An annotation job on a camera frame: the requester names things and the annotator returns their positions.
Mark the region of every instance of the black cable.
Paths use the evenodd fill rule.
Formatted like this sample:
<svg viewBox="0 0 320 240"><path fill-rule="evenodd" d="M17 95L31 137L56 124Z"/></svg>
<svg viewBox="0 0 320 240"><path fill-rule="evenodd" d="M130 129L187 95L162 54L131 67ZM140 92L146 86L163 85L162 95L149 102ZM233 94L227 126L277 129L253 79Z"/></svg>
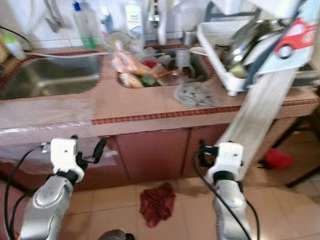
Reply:
<svg viewBox="0 0 320 240"><path fill-rule="evenodd" d="M31 153L32 151L38 149L39 147L33 148L30 151L28 151L25 155L23 155L23 157L20 159L20 161L18 162L18 164L15 166L14 170L11 172L8 180L7 180L7 184L5 187L5 194L4 194L4 207L3 207L3 212L4 212L4 225L5 225L5 230L8 234L8 237L12 240L15 239L15 236L11 235L10 232L10 226L9 226L9 220L8 220L8 198L9 198L9 189L10 189L10 184L11 181L13 180L16 172L18 171L20 165L24 162L24 160L26 159L26 157L29 155L29 153Z"/></svg>
<svg viewBox="0 0 320 240"><path fill-rule="evenodd" d="M258 217L258 213L255 209L255 207L251 204L251 202L249 202L248 199L245 199L246 204L248 204L248 206L251 208L254 217L255 217L255 221L256 221L256 239L260 240L260 221L259 221L259 217Z"/></svg>
<svg viewBox="0 0 320 240"><path fill-rule="evenodd" d="M229 211L229 213L232 215L232 217L235 219L235 221L239 224L239 226L241 227L241 229L243 230L244 234L246 235L246 237L248 238L248 240L252 240L251 236L249 235L248 231L246 230L246 228L243 226L243 224L241 223L241 221L239 220L239 218L235 215L235 213L230 209L230 207L226 204L226 202L224 201L224 199L220 196L219 193L217 193L217 191L212 187L212 185L210 183L208 183L204 177L201 175L201 173L199 172L198 168L197 168L197 158L199 156L199 154L201 153L201 150L198 150L194 153L193 155L193 159L192 159L192 166L193 169L195 171L195 173L197 174L197 176L202 180L202 182L214 193L214 195L220 200L220 202L225 206L225 208Z"/></svg>
<svg viewBox="0 0 320 240"><path fill-rule="evenodd" d="M14 236L15 235L15 216L16 216L16 212L18 209L19 204L27 197L30 197L31 195L33 195L37 190L33 190L33 191L29 191L29 192L25 192L16 202L15 205L13 207L12 210L12 216L11 216L11 220L10 220L10 232L11 235Z"/></svg>
<svg viewBox="0 0 320 240"><path fill-rule="evenodd" d="M8 29L8 28L5 28L5 27L3 27L3 26L0 26L0 29L6 30L6 31L8 31L8 32L11 32L11 33L19 36L20 38L24 39L24 40L28 43L28 45L29 45L29 50L25 50L25 51L26 51L26 52L31 52L31 51L32 51L33 47L32 47L31 42L30 42L28 39L26 39L24 36L22 36L21 34L15 32L15 31L12 31L12 30L10 30L10 29Z"/></svg>

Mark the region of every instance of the floor rag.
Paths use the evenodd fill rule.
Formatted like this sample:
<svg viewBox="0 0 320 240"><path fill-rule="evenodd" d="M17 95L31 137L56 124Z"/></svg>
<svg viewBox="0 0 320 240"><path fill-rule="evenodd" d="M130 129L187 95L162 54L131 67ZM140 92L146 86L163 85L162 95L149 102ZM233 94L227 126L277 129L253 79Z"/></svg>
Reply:
<svg viewBox="0 0 320 240"><path fill-rule="evenodd" d="M141 193L140 213L149 228L155 228L161 220L172 216L175 199L174 189L168 182Z"/></svg>

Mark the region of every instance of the gray rag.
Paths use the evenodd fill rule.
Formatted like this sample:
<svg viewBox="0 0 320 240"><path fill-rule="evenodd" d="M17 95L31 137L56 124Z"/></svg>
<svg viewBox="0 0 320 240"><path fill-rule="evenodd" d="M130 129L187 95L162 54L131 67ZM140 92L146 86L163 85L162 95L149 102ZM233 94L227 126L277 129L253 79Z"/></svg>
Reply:
<svg viewBox="0 0 320 240"><path fill-rule="evenodd" d="M211 93L201 82L191 82L179 85L174 91L174 97L185 108L200 106L214 106Z"/></svg>

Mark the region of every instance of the stainless steel sink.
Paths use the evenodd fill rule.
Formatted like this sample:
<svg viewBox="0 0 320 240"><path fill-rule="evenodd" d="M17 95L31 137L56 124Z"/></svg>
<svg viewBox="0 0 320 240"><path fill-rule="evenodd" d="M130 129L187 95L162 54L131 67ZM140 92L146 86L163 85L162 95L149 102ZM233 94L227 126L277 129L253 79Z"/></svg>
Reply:
<svg viewBox="0 0 320 240"><path fill-rule="evenodd" d="M23 65L0 99L78 94L99 81L100 56L40 58Z"/></svg>

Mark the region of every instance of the wall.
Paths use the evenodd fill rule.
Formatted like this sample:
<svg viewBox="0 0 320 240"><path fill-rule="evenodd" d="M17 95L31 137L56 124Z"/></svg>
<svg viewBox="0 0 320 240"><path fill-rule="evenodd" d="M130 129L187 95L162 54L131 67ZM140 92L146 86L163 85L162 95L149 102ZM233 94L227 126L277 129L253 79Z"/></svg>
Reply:
<svg viewBox="0 0 320 240"><path fill-rule="evenodd" d="M93 19L96 19L95 37L99 41L99 16L101 16L101 6L108 6L114 21L114 27L118 29L126 29L126 17L124 4L128 0L78 0L84 2L90 9ZM73 13L73 0L51 0L49 1L53 7L57 7L62 19L63 28L58 33L54 33L45 21L48 17L43 0L1 0L0 7L0 25L11 29L26 38L28 38L35 48L54 48L54 47L70 47L81 46L81 39L78 34ZM148 0L140 0L143 9L146 11ZM188 23L188 15L179 14L181 7L189 6L193 0L167 0L168 19L167 32L168 38L174 39L182 36L182 23ZM192 6L193 10L202 14L209 0L197 0L197 4ZM164 0L159 0L160 7L165 4ZM155 40L155 30L145 25L145 39Z"/></svg>

